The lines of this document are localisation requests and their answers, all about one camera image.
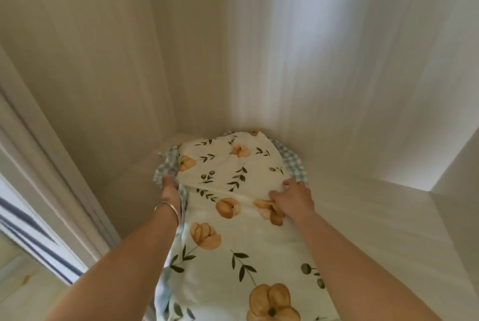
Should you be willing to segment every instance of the bracelet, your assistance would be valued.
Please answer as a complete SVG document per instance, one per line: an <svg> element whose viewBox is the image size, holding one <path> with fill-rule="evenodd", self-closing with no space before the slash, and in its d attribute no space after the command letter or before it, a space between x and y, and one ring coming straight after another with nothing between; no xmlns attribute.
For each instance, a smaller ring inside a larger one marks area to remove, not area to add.
<svg viewBox="0 0 479 321"><path fill-rule="evenodd" d="M159 206L161 206L161 205L163 205L163 204L167 204L167 205L169 205L169 206L173 209L173 211L175 212L175 214L176 214L176 216L177 216L177 218L178 218L178 226L180 226L180 224L181 224L181 216L180 216L180 214L178 213L178 210L173 206L172 203L170 203L170 202L168 202L168 201L165 201L165 200L162 200L162 201L160 201L159 203L156 204L154 210L156 210Z"/></svg>

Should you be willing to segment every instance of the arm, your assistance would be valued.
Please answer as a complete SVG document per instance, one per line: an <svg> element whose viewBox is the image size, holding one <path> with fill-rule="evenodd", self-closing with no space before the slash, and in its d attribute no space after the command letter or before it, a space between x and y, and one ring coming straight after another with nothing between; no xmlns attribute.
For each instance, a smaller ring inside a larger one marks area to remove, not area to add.
<svg viewBox="0 0 479 321"><path fill-rule="evenodd" d="M171 179L163 180L162 199L180 212L181 200ZM173 243L178 219L162 205L140 228L101 258L75 282L45 321L140 321Z"/></svg>
<svg viewBox="0 0 479 321"><path fill-rule="evenodd" d="M289 179L283 184L289 185L286 191L269 195L300 231L343 321L440 320L409 288L315 213L311 191L303 182Z"/></svg>

